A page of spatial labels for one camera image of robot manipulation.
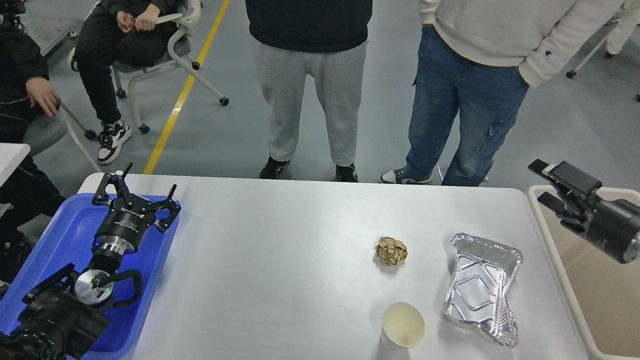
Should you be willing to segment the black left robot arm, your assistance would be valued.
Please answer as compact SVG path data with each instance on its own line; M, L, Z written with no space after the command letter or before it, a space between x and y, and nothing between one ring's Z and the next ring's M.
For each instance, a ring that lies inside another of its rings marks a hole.
M68 198L1 300L3 360L117 360L140 334L182 207L128 171Z

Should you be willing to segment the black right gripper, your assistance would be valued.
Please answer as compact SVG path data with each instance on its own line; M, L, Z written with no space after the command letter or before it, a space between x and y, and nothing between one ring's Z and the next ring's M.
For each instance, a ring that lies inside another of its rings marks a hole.
M537 202L560 215L564 228L620 264L638 258L638 205L619 196L602 196L597 191L602 182L567 161L555 165L535 159L528 170L563 193L557 198L544 192Z

